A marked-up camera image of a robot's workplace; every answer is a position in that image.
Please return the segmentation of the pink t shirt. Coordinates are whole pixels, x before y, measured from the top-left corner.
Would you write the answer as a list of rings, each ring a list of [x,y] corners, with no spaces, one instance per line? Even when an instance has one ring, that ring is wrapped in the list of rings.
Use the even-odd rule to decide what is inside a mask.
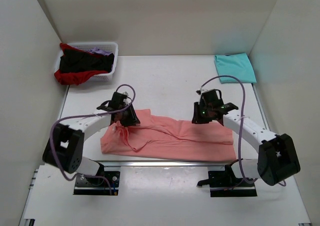
[[[134,157],[231,162],[236,159],[230,129],[217,122],[193,124],[136,110],[140,124],[112,124],[100,139],[103,154]]]

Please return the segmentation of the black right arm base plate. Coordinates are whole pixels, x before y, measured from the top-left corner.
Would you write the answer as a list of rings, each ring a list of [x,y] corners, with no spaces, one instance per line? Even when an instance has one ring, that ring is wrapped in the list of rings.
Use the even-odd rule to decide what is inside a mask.
[[[236,178],[229,167],[209,166],[208,177],[198,181],[197,187],[208,186],[211,197],[256,197],[257,191],[254,184]]]

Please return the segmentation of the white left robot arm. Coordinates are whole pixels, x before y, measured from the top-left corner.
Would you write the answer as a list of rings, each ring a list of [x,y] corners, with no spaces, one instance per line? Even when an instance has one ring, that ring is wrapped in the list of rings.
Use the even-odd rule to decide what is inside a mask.
[[[114,123],[124,127],[136,126],[140,121],[131,99],[126,93],[114,92],[111,100],[104,101],[90,115],[77,116],[71,124],[61,119],[53,125],[42,160],[64,173],[79,173],[94,185],[104,181],[104,166],[83,156],[84,142],[98,131]]]

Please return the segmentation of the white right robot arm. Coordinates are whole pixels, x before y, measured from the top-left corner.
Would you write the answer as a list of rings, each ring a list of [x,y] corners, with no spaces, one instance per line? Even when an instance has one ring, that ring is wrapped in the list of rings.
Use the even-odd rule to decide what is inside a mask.
[[[208,124],[217,121],[225,128],[238,134],[238,142],[245,140],[256,152],[256,159],[243,159],[241,156],[225,165],[224,181],[236,186],[242,179],[253,183],[262,179],[274,186],[297,174],[301,170],[293,139],[278,135],[260,127],[242,108],[233,103],[224,103],[221,90],[197,90],[199,101],[193,104],[193,124]]]

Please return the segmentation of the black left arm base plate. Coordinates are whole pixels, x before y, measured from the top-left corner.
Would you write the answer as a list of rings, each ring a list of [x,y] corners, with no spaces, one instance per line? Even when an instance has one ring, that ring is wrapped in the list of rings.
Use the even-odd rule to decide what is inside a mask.
[[[120,167],[105,167],[102,178],[87,178],[83,175],[77,176],[74,183],[74,195],[99,195],[117,196],[120,185]]]

